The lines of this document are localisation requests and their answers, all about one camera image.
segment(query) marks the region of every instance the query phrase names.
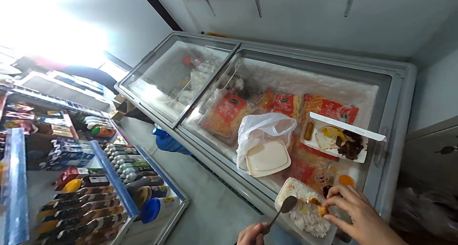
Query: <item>chest freezer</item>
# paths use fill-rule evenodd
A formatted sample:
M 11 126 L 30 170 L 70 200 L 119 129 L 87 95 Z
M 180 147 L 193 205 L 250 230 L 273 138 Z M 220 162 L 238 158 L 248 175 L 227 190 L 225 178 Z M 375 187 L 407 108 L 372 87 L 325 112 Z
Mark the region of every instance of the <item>chest freezer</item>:
M 276 214 L 288 177 L 321 192 L 347 175 L 388 219 L 415 78 L 409 63 L 174 32 L 115 88 L 264 214 Z M 298 122 L 292 163 L 253 178 L 236 167 L 237 131 L 243 116 L 267 112 Z M 299 141 L 307 112 L 387 142 L 369 142 L 364 163 L 316 153 Z

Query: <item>white container lid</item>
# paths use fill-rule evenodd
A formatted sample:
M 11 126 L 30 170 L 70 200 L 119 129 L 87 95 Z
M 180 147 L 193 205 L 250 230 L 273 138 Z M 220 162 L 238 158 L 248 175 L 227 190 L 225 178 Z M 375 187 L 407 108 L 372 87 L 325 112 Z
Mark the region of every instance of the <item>white container lid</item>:
M 291 158 L 285 143 L 274 140 L 251 148 L 246 154 L 246 164 L 253 177 L 262 177 L 288 168 Z

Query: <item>bright light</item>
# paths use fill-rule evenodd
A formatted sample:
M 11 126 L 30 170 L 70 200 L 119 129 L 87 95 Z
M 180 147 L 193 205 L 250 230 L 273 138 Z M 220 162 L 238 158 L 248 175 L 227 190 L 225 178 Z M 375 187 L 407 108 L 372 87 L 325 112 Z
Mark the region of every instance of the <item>bright light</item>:
M 107 35 L 59 8 L 69 0 L 0 0 L 0 45 L 59 63 L 98 67 Z

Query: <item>plastic food container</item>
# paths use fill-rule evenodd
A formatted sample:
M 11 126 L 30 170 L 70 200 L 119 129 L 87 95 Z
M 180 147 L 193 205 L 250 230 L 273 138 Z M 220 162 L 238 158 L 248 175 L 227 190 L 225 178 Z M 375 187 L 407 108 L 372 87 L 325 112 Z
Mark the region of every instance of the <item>plastic food container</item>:
M 301 189 L 304 189 L 304 190 L 308 190 L 312 193 L 315 193 L 317 194 L 317 197 L 319 197 L 321 200 L 324 201 L 324 197 L 319 194 L 317 191 L 315 191 L 314 189 L 310 188 L 309 186 L 301 183 L 300 181 L 296 180 L 295 178 L 288 178 L 285 183 L 283 184 L 283 187 L 282 189 L 280 190 L 280 192 L 278 193 L 277 195 L 277 198 L 275 199 L 275 210 L 279 211 L 281 206 L 282 206 L 282 200 L 281 198 L 282 197 L 285 197 L 285 193 L 286 193 L 286 187 L 288 187 L 290 184 L 295 184 L 296 186 L 299 186 L 301 187 Z M 329 209 L 329 212 L 331 214 L 334 214 L 332 209 Z M 303 231 L 303 230 L 300 230 L 295 224 L 294 222 L 291 220 L 291 217 L 289 216 L 289 214 L 280 214 L 280 217 L 282 217 L 288 224 L 289 226 L 295 230 L 304 240 L 306 240 L 308 243 L 312 244 L 312 245 L 331 245 L 332 242 L 333 242 L 333 239 L 334 239 L 334 236 L 336 235 L 336 231 L 337 231 L 337 226 L 331 224 L 331 228 L 329 229 L 329 231 L 326 233 L 326 235 L 323 237 L 323 238 L 319 238 L 319 237 L 315 237 L 313 236 L 311 233 L 309 232 L 306 232 L 306 231 Z
M 306 140 L 304 138 L 304 135 L 306 134 L 307 124 L 310 123 L 310 122 L 312 122 L 314 124 L 314 127 L 313 127 L 312 139 L 310 141 L 308 141 L 308 140 Z M 328 118 L 328 117 L 323 116 L 323 115 L 319 115 L 317 113 L 310 112 L 307 115 L 306 122 L 304 123 L 304 128 L 302 129 L 301 143 L 303 143 L 306 146 L 309 146 L 311 148 L 317 149 L 317 150 L 319 150 L 319 151 L 321 151 L 323 153 L 334 155 L 336 157 L 343 158 L 343 159 L 347 160 L 347 158 L 344 155 L 339 154 L 337 152 L 337 148 L 322 149 L 322 148 L 319 147 L 319 145 L 317 143 L 316 134 L 317 134 L 318 130 L 320 130 L 323 127 L 327 127 L 327 126 L 336 127 L 336 128 L 338 128 L 340 130 L 345 130 L 346 129 L 346 130 L 349 130 L 349 131 L 352 131 L 352 132 L 354 132 L 356 134 L 361 135 L 362 140 L 363 140 L 361 145 L 363 145 L 363 149 L 358 154 L 358 159 L 352 160 L 354 162 L 364 163 L 364 161 L 366 160 L 367 143 L 369 142 L 369 138 L 373 139 L 373 140 L 376 140 L 376 141 L 386 141 L 386 137 L 383 136 L 383 135 L 380 135 L 378 133 L 375 133 L 375 132 L 372 132 L 372 131 L 369 131 L 369 130 L 365 130 L 363 128 L 355 127 L 355 126 L 352 126 L 350 124 L 346 124 L 344 122 L 340 122 L 338 120 L 331 119 L 331 118 Z
M 291 165 L 288 149 L 282 140 L 274 140 L 251 148 L 246 154 L 248 171 L 253 177 L 279 172 Z

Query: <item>glass sliding lid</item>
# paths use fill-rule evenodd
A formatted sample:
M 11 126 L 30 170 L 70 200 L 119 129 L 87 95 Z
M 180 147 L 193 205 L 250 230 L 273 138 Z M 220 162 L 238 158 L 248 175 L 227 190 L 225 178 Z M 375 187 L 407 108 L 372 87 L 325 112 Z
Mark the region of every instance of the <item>glass sliding lid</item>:
M 121 81 L 121 88 L 174 128 L 236 47 L 211 37 L 171 34 Z
M 402 79 L 388 69 L 377 72 L 358 67 L 242 46 L 181 125 L 193 140 L 215 151 L 216 158 L 265 194 L 271 194 L 272 199 L 288 177 L 319 193 L 346 179 L 363 189 L 371 160 L 377 158 L 378 144 L 370 141 L 365 162 L 358 163 L 301 143 L 308 112 L 388 136 L 383 129 L 392 127 Z M 238 130 L 243 117 L 268 112 L 279 112 L 297 121 L 288 147 L 291 165 L 281 172 L 253 178 L 235 167 Z

